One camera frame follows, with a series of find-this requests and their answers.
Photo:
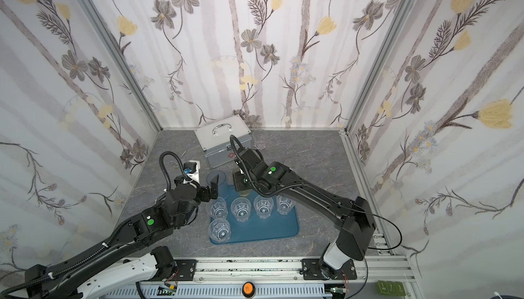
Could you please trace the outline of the clear glass tumbler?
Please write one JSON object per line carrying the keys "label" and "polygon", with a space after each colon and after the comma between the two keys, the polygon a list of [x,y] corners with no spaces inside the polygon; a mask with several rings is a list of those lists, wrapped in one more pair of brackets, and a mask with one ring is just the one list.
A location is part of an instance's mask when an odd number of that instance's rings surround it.
{"label": "clear glass tumbler", "polygon": [[213,243],[226,243],[231,239],[231,234],[231,225],[226,218],[216,218],[208,227],[208,235]]}
{"label": "clear glass tumbler", "polygon": [[292,199],[279,195],[276,197],[277,212],[280,215],[288,215],[295,206],[295,202]]}
{"label": "clear glass tumbler", "polygon": [[271,217],[274,208],[274,200],[271,197],[257,196],[253,202],[257,216],[260,219]]}
{"label": "clear glass tumbler", "polygon": [[255,142],[255,148],[258,150],[264,150],[266,148],[267,134],[264,132],[255,132],[253,134]]}
{"label": "clear glass tumbler", "polygon": [[229,212],[225,199],[222,197],[212,199],[206,205],[206,213],[212,220],[217,218],[227,218]]}
{"label": "clear glass tumbler", "polygon": [[245,223],[251,216],[251,202],[245,197],[234,199],[231,203],[231,212],[239,223]]}

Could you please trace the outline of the teal plastic tray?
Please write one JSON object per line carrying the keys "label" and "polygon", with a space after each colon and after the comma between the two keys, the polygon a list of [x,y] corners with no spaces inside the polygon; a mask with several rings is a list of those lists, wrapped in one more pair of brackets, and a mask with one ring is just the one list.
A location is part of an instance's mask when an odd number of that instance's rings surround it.
{"label": "teal plastic tray", "polygon": [[242,242],[252,242],[259,240],[273,240],[279,238],[294,237],[299,232],[297,212],[294,208],[288,215],[280,215],[274,206],[271,217],[260,219],[254,207],[251,208],[251,216],[245,223],[239,223],[231,212],[231,203],[240,196],[233,186],[228,186],[224,195],[228,207],[226,220],[231,225],[231,239],[226,243],[213,244],[235,244]]}

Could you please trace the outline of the blue plastic cup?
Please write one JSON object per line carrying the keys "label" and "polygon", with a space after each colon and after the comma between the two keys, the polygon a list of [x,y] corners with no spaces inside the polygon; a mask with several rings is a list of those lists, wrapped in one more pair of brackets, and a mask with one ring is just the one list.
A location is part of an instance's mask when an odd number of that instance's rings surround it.
{"label": "blue plastic cup", "polygon": [[214,194],[217,199],[225,194],[228,187],[227,176],[221,170],[211,171],[206,177],[206,182],[211,189],[215,190]]}

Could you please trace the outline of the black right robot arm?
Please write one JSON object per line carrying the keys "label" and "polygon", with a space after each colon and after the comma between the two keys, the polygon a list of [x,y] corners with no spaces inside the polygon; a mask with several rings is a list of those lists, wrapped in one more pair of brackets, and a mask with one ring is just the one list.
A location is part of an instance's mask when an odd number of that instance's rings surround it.
{"label": "black right robot arm", "polygon": [[364,261],[377,229],[377,219],[393,224],[387,218],[373,214],[366,199],[349,199],[330,193],[280,162],[267,164],[259,150],[243,146],[236,136],[230,136],[229,140],[242,182],[249,189],[265,198],[281,196],[291,199],[333,222],[338,236],[319,259],[319,278],[334,279],[351,259]]}

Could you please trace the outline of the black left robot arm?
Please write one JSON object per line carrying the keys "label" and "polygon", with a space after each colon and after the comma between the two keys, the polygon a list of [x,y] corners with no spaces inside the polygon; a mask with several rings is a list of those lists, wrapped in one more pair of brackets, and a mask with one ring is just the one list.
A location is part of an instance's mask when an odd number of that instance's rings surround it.
{"label": "black left robot arm", "polygon": [[26,290],[29,298],[84,298],[80,286],[90,278],[118,262],[170,236],[176,229],[196,219],[199,205],[218,198],[218,177],[209,186],[195,178],[195,162],[180,163],[181,176],[171,179],[164,158],[174,152],[163,152],[160,170],[166,180],[166,191],[155,204],[127,218],[115,227],[108,238],[82,253],[54,266],[35,265],[25,273],[25,282],[4,289],[2,298],[14,298],[15,292]]}

